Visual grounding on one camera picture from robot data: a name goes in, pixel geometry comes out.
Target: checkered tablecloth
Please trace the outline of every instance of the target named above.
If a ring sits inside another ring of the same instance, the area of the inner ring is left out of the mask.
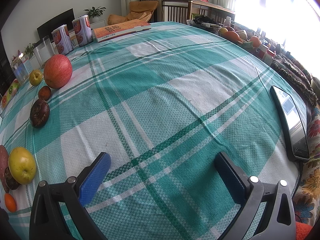
[[[9,213],[10,223],[23,239],[39,181],[77,176],[101,151],[111,155],[111,169],[86,208],[109,240],[217,239],[239,208],[213,166],[220,151],[248,175],[294,188],[298,171],[287,160],[269,89],[290,93],[305,123],[303,101],[231,42],[154,23],[68,57],[72,78],[53,90],[43,128],[30,125],[29,113],[44,81],[24,84],[2,113],[1,143],[8,152],[27,148],[37,164],[33,182],[11,192],[18,211]],[[3,194],[1,187],[1,207]]]

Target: wooden desk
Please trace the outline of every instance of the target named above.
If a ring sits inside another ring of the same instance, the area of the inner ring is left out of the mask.
[[[192,19],[192,13],[206,15],[220,23],[227,16],[234,20],[236,15],[233,10],[199,0],[162,0],[163,21],[186,24],[186,20]]]

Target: brown fringed cloth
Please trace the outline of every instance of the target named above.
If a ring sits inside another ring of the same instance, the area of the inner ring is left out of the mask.
[[[304,101],[308,101],[311,109],[316,107],[318,98],[311,88],[309,79],[298,66],[280,53],[273,57],[270,67],[282,76]]]

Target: window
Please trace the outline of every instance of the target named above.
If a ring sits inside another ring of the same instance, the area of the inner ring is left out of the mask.
[[[266,32],[266,37],[283,44],[313,75],[320,77],[317,67],[317,43],[320,22],[306,0],[236,0],[235,21]]]

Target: orange book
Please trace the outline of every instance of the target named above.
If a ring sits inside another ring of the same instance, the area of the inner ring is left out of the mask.
[[[102,28],[94,29],[97,42],[109,40],[114,37],[151,29],[150,23],[142,20],[131,20],[124,23],[109,25]]]

